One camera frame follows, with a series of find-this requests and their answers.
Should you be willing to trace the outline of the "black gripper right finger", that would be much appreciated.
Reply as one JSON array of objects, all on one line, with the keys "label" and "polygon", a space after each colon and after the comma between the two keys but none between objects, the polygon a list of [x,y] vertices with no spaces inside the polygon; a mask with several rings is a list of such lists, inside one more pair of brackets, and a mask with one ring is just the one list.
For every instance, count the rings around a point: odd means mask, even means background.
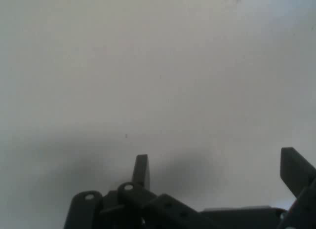
[{"label": "black gripper right finger", "polygon": [[279,229],[316,227],[316,168],[293,147],[281,149],[280,177],[295,196]]}]

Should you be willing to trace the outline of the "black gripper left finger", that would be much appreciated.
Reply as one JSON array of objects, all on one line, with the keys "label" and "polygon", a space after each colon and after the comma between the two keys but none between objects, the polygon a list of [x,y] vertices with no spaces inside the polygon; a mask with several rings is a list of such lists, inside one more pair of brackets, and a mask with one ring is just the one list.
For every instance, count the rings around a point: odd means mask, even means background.
[{"label": "black gripper left finger", "polygon": [[130,182],[102,195],[76,194],[70,204],[66,229],[203,229],[205,218],[166,195],[150,191],[149,158],[136,157]]}]

